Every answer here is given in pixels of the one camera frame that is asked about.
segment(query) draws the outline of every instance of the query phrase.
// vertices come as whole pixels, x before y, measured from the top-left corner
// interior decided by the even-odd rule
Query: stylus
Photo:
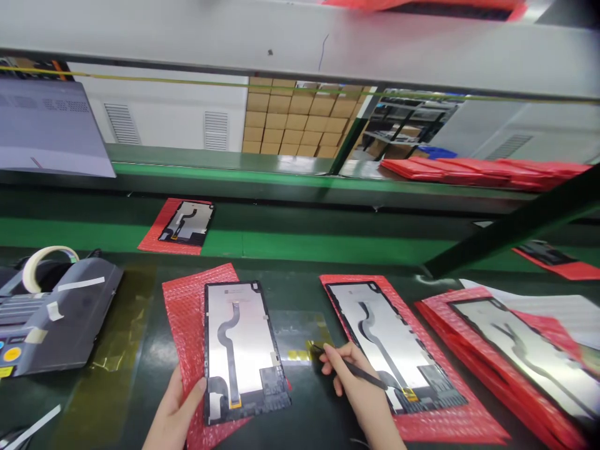
[[[315,349],[317,349],[320,353],[323,353],[325,350],[323,350],[321,347],[313,344],[312,345]],[[346,367],[348,368],[348,370],[350,371],[350,373],[358,378],[362,378],[365,381],[368,381],[369,383],[371,383],[373,386],[377,386],[380,389],[383,389],[384,391],[388,390],[388,385],[385,384],[383,381],[381,381],[380,379],[375,378],[373,375],[368,374],[367,372],[365,372],[364,370],[356,367],[354,364],[352,364],[351,362],[347,362],[346,360],[344,360],[344,362],[346,363]]]

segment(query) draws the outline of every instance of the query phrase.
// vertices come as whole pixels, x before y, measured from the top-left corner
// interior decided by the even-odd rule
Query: stack of red bags
[[[418,302],[416,306],[450,350],[544,444],[553,450],[586,448],[579,428],[450,307],[453,302],[491,297],[487,289],[476,287],[431,297]],[[578,345],[559,321],[551,317],[512,312],[584,366]]]
[[[536,162],[516,159],[482,161],[469,158],[384,159],[381,166],[416,181],[513,188],[546,192],[588,170],[590,166],[571,162]]]

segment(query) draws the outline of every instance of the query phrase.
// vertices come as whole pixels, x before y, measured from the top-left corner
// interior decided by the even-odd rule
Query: masking tape roll
[[[77,256],[77,253],[65,246],[51,246],[36,251],[27,260],[25,267],[23,267],[23,286],[30,294],[38,294],[42,291],[42,288],[39,287],[39,284],[36,281],[36,269],[38,268],[38,264],[40,261],[42,261],[42,259],[55,251],[62,251],[65,253],[69,258],[71,258],[72,263],[79,261],[79,256]]]

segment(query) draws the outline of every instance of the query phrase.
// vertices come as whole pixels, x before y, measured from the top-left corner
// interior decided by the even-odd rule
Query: wall vent
[[[204,113],[204,148],[227,151],[229,117],[225,112]]]
[[[486,159],[488,161],[495,161],[500,158],[508,158],[532,139],[533,136],[528,134],[514,134],[509,137],[504,144],[501,144],[494,150]]]
[[[104,108],[111,122],[114,138],[119,144],[142,143],[127,105],[104,103]]]

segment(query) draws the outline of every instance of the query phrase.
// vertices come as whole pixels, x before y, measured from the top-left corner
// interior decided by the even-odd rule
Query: worktable surface
[[[240,280],[262,283],[270,311],[323,313],[337,345],[346,339],[319,275],[386,276],[512,436],[508,447],[497,448],[544,448],[448,351],[414,308],[418,300],[460,288],[455,279],[420,281],[418,264],[475,232],[471,221],[478,217],[218,202],[202,256],[175,256],[136,250],[164,198],[16,188],[3,188],[0,194],[0,262],[15,261],[42,246],[63,244],[80,255],[101,247],[108,261],[125,270],[96,353],[86,367],[0,382],[2,430],[32,424],[55,405],[63,406],[64,412],[34,436],[31,450],[140,448],[178,361],[161,284],[230,262]],[[596,230],[593,225],[569,225],[545,238],[599,265]],[[600,283],[567,282],[511,251],[452,276],[517,294],[578,293],[600,302]],[[292,385],[292,407],[253,418],[219,448],[362,448],[350,441],[364,436],[348,401],[335,396],[332,380],[320,375],[318,368],[286,367],[285,371]],[[407,446],[481,448],[413,442]]]

